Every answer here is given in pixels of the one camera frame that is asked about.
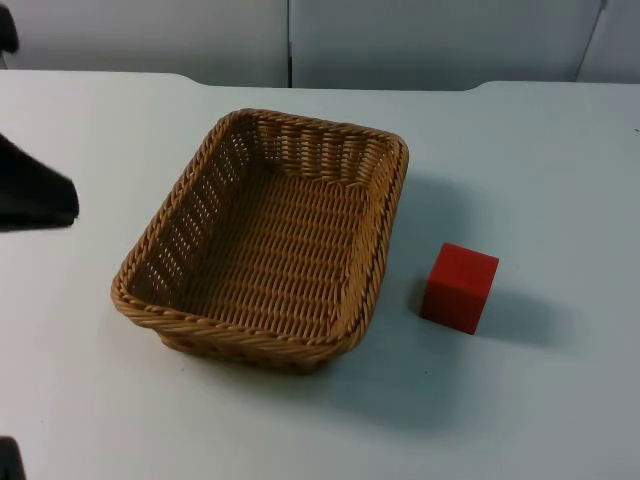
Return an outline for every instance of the red wooden block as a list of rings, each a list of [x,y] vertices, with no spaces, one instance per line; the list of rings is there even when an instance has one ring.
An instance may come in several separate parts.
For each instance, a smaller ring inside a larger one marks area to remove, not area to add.
[[[473,335],[498,259],[445,243],[427,280],[420,316]]]

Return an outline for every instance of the table surface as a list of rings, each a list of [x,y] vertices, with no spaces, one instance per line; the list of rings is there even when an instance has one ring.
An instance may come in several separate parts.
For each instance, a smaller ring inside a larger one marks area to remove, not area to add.
[[[208,87],[0,72],[0,132],[70,176],[70,229],[0,235],[0,433],[29,478],[640,476],[640,86]],[[202,137],[263,107],[400,134],[375,316],[291,377],[192,358],[109,287]],[[416,315],[442,242],[500,257],[478,333]]]

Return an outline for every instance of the gray wall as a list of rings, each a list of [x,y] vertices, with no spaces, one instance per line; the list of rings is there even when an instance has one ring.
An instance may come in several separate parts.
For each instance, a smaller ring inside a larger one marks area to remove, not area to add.
[[[578,80],[640,82],[640,0],[609,0]]]
[[[600,0],[291,0],[293,84],[575,80],[599,9]]]
[[[4,0],[21,39],[10,68],[174,72],[287,85],[287,0]]]

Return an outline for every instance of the basket base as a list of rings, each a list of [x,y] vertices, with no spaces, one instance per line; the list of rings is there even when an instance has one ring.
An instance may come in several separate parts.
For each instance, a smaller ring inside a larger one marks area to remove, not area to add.
[[[266,368],[269,370],[284,371],[290,373],[309,374],[313,373],[322,367],[327,362],[292,362],[291,360],[277,361],[272,357],[258,358],[254,355],[248,356],[242,352],[238,352],[236,349],[220,349],[213,345],[195,345],[188,340],[181,340],[178,338],[166,337],[159,335],[160,340],[167,347],[178,352],[194,355],[197,357],[214,358],[216,360],[224,360],[234,363],[243,363],[245,365],[251,365],[254,367]]]

